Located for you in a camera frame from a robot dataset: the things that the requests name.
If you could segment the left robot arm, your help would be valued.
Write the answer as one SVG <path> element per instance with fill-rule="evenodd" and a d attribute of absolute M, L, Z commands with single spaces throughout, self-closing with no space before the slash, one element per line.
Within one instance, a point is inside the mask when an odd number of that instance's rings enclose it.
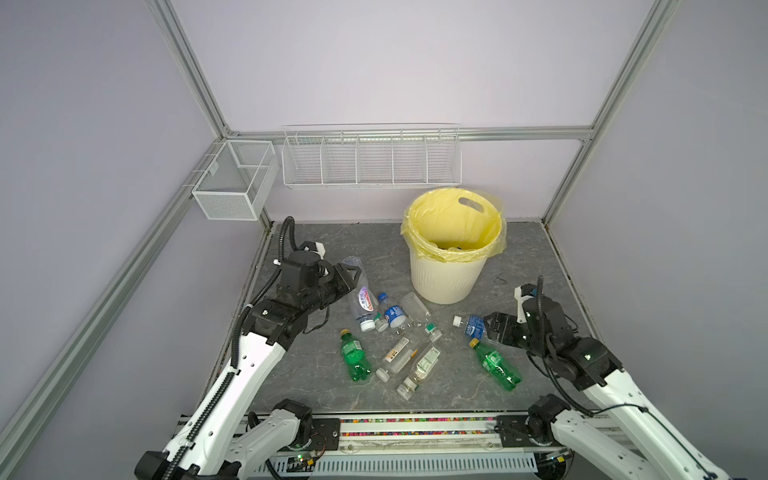
<path fill-rule="evenodd" d="M 245 305 L 229 341 L 229 363 L 187 423 L 161 451 L 138 461 L 138 479 L 246 479 L 288 446 L 311 437 L 312 410 L 279 402 L 242 436 L 236 434 L 261 386 L 296 338 L 308 332 L 311 314 L 327 312 L 351 293 L 360 268 L 331 264 L 320 242 L 295 240 L 295 220 L 283 221 L 276 269 Z"/>

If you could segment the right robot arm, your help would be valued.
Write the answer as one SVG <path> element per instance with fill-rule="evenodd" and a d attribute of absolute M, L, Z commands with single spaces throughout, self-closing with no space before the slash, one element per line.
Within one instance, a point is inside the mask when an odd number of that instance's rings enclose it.
<path fill-rule="evenodd" d="M 484 317 L 488 337 L 523 350 L 556 391 L 527 411 L 539 446 L 558 443 L 612 479 L 726 479 L 642 393 L 598 339 L 581 335 L 539 287 L 516 292 L 516 313 Z"/>

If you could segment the clear bottle purple label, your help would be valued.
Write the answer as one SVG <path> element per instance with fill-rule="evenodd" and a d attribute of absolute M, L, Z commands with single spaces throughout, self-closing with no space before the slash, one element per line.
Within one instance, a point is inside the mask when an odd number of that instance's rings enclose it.
<path fill-rule="evenodd" d="M 376 328 L 376 320 L 380 313 L 375 295 L 371 292 L 362 260 L 356 256 L 349 256 L 343 260 L 343 263 L 356 267 L 359 271 L 357 286 L 347 296 L 350 300 L 353 318 L 362 332 L 372 331 Z"/>

